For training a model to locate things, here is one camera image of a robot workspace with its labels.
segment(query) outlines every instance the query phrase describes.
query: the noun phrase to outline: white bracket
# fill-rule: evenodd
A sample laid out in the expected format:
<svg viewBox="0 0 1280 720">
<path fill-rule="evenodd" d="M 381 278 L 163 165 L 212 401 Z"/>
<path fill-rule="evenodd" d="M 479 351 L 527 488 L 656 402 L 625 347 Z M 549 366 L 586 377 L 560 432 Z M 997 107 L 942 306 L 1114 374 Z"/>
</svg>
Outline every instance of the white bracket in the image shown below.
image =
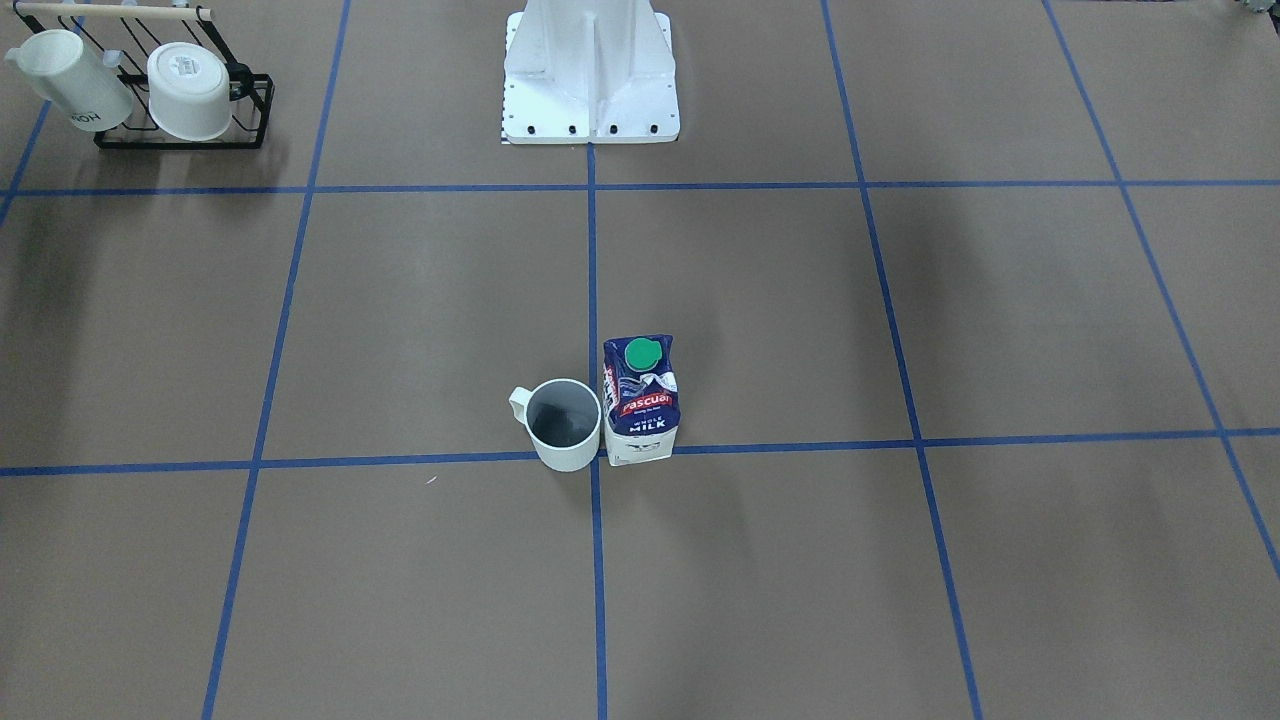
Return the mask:
<svg viewBox="0 0 1280 720">
<path fill-rule="evenodd" d="M 507 18 L 502 138 L 671 142 L 680 135 L 671 18 L 649 0 L 529 0 Z"/>
</svg>

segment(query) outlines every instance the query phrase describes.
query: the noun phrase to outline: white mug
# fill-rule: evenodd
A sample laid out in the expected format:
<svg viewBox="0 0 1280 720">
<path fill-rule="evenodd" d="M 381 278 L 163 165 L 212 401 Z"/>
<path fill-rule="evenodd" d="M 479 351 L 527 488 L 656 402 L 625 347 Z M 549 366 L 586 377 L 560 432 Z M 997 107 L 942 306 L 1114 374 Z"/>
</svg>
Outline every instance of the white mug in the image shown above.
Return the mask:
<svg viewBox="0 0 1280 720">
<path fill-rule="evenodd" d="M 37 32 L 5 53 L 4 60 L 83 131 L 111 129 L 133 111 L 129 88 L 68 29 Z"/>
<path fill-rule="evenodd" d="M 212 140 L 232 124 L 227 65 L 191 42 L 169 42 L 147 56 L 151 119 L 182 140 Z"/>
<path fill-rule="evenodd" d="M 534 441 L 538 457 L 552 470 L 572 473 L 591 464 L 600 450 L 600 401 L 585 384 L 568 378 L 547 380 L 532 391 L 517 387 L 511 410 Z"/>
</svg>

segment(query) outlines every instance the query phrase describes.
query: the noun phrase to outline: rack wire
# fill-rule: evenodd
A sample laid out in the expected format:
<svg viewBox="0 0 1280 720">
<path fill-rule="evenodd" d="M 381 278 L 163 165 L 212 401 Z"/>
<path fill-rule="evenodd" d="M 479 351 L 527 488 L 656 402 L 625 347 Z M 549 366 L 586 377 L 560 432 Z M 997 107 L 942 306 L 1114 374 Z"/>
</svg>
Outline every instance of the rack wire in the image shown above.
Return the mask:
<svg viewBox="0 0 1280 720">
<path fill-rule="evenodd" d="M 173 137 L 160 128 L 148 109 L 147 97 L 150 87 L 145 67 L 138 63 L 129 50 L 115 49 L 120 53 L 120 61 L 116 64 L 119 79 L 129 88 L 137 102 L 133 114 L 123 123 L 115 128 L 100 131 L 93 135 L 93 143 L 99 147 L 104 150 L 256 150 L 266 140 L 266 127 L 271 118 L 271 101 L 275 97 L 275 82 L 271 79 L 271 76 L 255 73 L 248 65 L 236 59 L 234 53 L 232 53 L 232 49 L 214 24 L 212 10 L 209 8 L 197 5 L 195 9 L 186 10 L 128 5 L 26 3 L 22 0 L 13 0 L 12 8 L 14 14 L 22 19 L 32 33 L 47 29 L 36 15 L 52 15 L 56 18 L 59 26 L 64 29 L 78 32 L 104 54 L 108 53 L 108 47 L 99 42 L 93 33 L 84 27 L 86 20 L 91 19 L 90 15 L 92 15 L 92 19 L 119 20 L 143 59 L 150 56 L 156 47 L 164 45 L 160 37 L 147 26 L 145 18 L 157 19 L 172 26 L 180 24 L 195 44 L 201 47 L 211 45 L 221 55 L 230 78 L 228 94 L 233 104 L 232 120 L 234 127 L 214 140 L 189 141 Z M 197 27 L 200 28 L 200 33 L 196 32 Z"/>
</svg>

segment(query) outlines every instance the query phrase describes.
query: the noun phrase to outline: white cup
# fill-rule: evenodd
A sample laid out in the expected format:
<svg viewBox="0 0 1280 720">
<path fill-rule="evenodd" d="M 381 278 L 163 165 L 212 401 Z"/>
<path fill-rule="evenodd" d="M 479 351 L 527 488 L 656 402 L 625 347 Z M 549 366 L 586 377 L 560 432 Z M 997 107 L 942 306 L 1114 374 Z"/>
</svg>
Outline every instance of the white cup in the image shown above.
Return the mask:
<svg viewBox="0 0 1280 720">
<path fill-rule="evenodd" d="M 147 56 L 147 106 L 160 129 L 182 140 L 212 140 L 232 124 L 230 76 L 209 50 L 161 45 Z"/>
<path fill-rule="evenodd" d="M 552 470 L 572 473 L 591 464 L 600 450 L 600 401 L 585 384 L 568 378 L 547 380 L 532 391 L 511 393 L 516 420 L 529 432 L 538 457 Z"/>
<path fill-rule="evenodd" d="M 4 60 L 83 131 L 111 129 L 133 111 L 129 88 L 68 29 L 37 32 L 5 53 Z"/>
</svg>

